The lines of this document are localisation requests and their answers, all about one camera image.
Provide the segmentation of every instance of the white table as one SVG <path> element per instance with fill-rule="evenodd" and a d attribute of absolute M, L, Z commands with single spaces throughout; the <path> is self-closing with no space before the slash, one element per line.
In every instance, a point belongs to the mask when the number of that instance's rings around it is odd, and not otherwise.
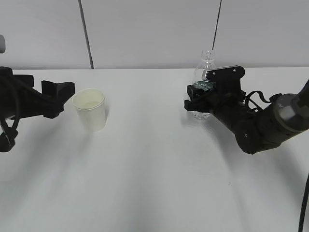
<path fill-rule="evenodd" d="M 97 87 L 109 114 L 92 136 L 71 101 L 56 119 L 20 121 L 16 146 L 0 154 L 1 232 L 297 230 L 309 132 L 243 153 L 215 118 L 198 121 L 184 110 L 192 69 L 15 73 L 33 74 L 36 89 L 41 80 Z M 242 89 L 297 93 L 308 73 L 248 68 Z"/>

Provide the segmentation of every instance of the clear water bottle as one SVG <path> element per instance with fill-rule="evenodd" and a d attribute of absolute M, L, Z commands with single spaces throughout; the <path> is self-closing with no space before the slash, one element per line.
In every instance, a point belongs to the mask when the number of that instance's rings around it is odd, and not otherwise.
<path fill-rule="evenodd" d="M 194 71 L 192 85 L 195 88 L 200 88 L 204 91 L 209 90 L 213 87 L 213 83 L 209 82 L 202 75 L 204 70 L 213 69 L 214 65 L 214 50 L 202 51 L 201 61 L 199 62 L 197 68 Z M 193 117 L 197 119 L 207 119 L 210 113 L 192 112 Z"/>

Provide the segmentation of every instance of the wire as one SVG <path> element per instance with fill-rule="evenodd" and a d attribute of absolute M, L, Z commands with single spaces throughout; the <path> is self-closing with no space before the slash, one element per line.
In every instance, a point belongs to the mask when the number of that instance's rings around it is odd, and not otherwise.
<path fill-rule="evenodd" d="M 89 38 L 88 38 L 87 26 L 86 26 L 86 22 L 85 22 L 82 0 L 78 0 L 78 5 L 79 5 L 80 13 L 81 13 L 81 18 L 82 18 L 82 24 L 83 24 L 84 35 L 85 35 L 85 39 L 86 39 L 86 45 L 87 45 L 87 50 L 88 50 L 88 55 L 89 55 L 89 60 L 90 60 L 90 66 L 91 66 L 91 69 L 95 69 L 95 67 L 93 65 L 93 59 L 92 59 L 92 54 L 91 54 L 91 49 L 90 49 L 90 43 L 89 43 Z"/>
<path fill-rule="evenodd" d="M 304 229 L 304 220 L 305 220 L 305 214 L 306 214 L 306 208 L 307 208 L 307 202 L 308 202 L 308 195 L 309 195 L 309 174 L 307 177 L 304 197 L 303 197 L 303 203 L 301 205 L 301 210 L 300 210 L 298 232 L 302 232 Z"/>
<path fill-rule="evenodd" d="M 245 106 L 246 107 L 249 107 L 249 102 L 253 103 L 257 108 L 258 110 L 262 110 L 262 108 L 256 104 L 250 97 L 254 94 L 254 93 L 257 93 L 261 99 L 262 102 L 264 103 L 272 103 L 272 101 L 267 101 L 263 95 L 263 93 L 261 91 L 252 91 L 251 93 L 249 93 L 247 96 L 246 96 L 246 99 L 245 99 Z"/>
<path fill-rule="evenodd" d="M 12 129 L 16 130 L 19 120 L 20 120 L 20 101 L 14 86 L 4 77 L 0 75 L 0 80 L 7 86 L 7 88 L 11 91 L 13 97 L 15 98 L 15 119 L 12 125 Z"/>
<path fill-rule="evenodd" d="M 219 23 L 220 11 L 221 11 L 221 4 L 222 4 L 222 0 L 220 0 L 217 23 L 216 23 L 216 30 L 214 31 L 214 37 L 213 37 L 213 43 L 212 43 L 212 50 L 214 49 L 214 43 L 216 41 L 216 36 L 217 36 L 217 29 L 218 29 L 218 23 Z"/>

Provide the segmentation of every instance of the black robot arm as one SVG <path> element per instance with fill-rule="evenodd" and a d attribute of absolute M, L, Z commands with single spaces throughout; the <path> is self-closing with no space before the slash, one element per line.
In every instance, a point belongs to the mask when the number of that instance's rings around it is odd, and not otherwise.
<path fill-rule="evenodd" d="M 187 87 L 187 111 L 208 112 L 235 135 L 240 148 L 249 154 L 276 148 L 293 136 L 309 129 L 309 81 L 298 94 L 276 94 L 266 101 L 262 92 L 248 96 L 240 89 L 245 70 L 231 66 L 205 71 L 214 87 L 208 91 Z M 250 96 L 258 93 L 270 105 L 262 109 Z M 250 108 L 249 101 L 256 107 Z"/>
<path fill-rule="evenodd" d="M 39 115 L 55 118 L 75 93 L 72 82 L 42 81 L 42 93 L 33 86 L 33 76 L 14 75 L 12 69 L 0 67 L 0 152 L 8 152 L 15 145 L 19 119 Z M 7 125 L 7 119 L 14 120 L 12 127 Z"/>

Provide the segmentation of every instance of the white paper cup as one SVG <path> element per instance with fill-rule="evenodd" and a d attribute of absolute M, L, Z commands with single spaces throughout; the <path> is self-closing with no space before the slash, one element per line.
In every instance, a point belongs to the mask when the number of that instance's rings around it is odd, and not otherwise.
<path fill-rule="evenodd" d="M 88 131 L 99 131 L 105 126 L 104 100 L 104 94 L 96 88 L 87 88 L 74 95 L 73 104 Z"/>

